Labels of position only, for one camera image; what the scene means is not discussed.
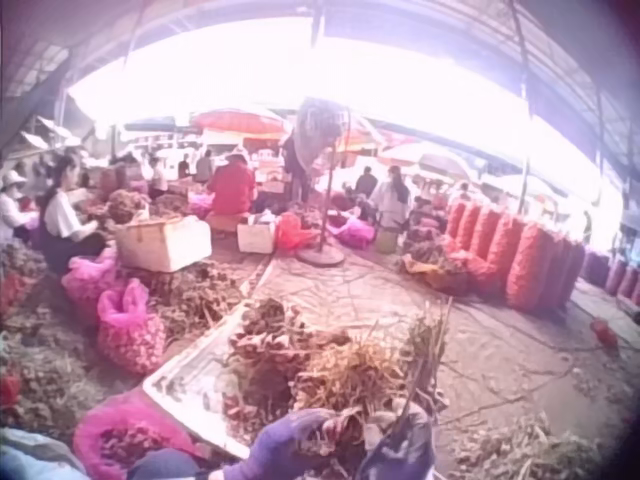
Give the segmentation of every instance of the umbrella stand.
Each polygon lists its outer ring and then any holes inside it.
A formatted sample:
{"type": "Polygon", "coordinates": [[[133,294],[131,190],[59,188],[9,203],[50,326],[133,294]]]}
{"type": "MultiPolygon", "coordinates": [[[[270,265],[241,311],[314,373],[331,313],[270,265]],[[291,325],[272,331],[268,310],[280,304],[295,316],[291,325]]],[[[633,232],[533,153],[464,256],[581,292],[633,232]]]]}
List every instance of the umbrella stand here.
{"type": "Polygon", "coordinates": [[[317,248],[305,248],[296,251],[296,258],[303,263],[307,263],[318,268],[337,267],[344,262],[344,254],[327,242],[327,217],[329,213],[329,203],[331,202],[331,184],[333,183],[333,169],[335,168],[336,145],[331,147],[331,161],[329,168],[329,182],[327,192],[324,197],[322,207],[322,229],[320,230],[320,242],[317,248]]]}

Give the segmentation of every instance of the red shirt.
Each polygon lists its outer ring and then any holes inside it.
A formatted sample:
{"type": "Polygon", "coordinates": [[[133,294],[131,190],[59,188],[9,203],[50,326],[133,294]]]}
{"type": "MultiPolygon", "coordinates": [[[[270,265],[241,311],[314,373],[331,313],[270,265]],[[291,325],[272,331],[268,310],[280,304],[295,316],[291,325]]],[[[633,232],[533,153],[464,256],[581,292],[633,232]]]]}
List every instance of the red shirt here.
{"type": "Polygon", "coordinates": [[[217,215],[238,215],[247,213],[253,200],[256,180],[253,172],[240,162],[233,162],[217,168],[207,185],[215,193],[213,213],[217,215]]]}

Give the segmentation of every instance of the sky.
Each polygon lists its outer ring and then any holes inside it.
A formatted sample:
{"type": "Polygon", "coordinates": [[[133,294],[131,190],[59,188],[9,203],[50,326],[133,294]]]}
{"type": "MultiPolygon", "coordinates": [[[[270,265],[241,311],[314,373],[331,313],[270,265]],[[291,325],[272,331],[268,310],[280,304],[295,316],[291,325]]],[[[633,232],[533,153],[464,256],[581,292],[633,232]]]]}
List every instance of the sky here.
{"type": "Polygon", "coordinates": [[[341,38],[321,38],[312,50],[310,31],[310,19],[279,18],[183,33],[94,72],[70,94],[101,124],[327,98],[512,161],[528,151],[534,174],[585,202],[596,198],[595,165],[542,119],[529,122],[518,96],[453,60],[341,38]]]}

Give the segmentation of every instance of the umbrella base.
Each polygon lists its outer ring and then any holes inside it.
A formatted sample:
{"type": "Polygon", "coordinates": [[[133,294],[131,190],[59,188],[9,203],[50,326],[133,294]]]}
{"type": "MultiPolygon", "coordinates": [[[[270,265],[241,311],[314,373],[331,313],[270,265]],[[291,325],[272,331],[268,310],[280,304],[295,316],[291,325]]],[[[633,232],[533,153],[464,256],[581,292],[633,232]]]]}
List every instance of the umbrella base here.
{"type": "Polygon", "coordinates": [[[337,248],[324,245],[320,251],[317,248],[298,250],[296,258],[317,268],[337,267],[344,262],[344,254],[337,248]]]}

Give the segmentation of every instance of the white hat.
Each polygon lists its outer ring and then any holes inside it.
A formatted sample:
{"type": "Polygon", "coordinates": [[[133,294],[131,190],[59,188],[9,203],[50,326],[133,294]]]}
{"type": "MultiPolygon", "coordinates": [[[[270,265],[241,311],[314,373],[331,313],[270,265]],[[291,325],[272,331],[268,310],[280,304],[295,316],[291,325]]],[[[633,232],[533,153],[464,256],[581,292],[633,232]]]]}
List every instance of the white hat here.
{"type": "Polygon", "coordinates": [[[16,183],[26,183],[27,179],[18,175],[15,170],[9,170],[2,176],[2,188],[10,187],[16,183]]]}

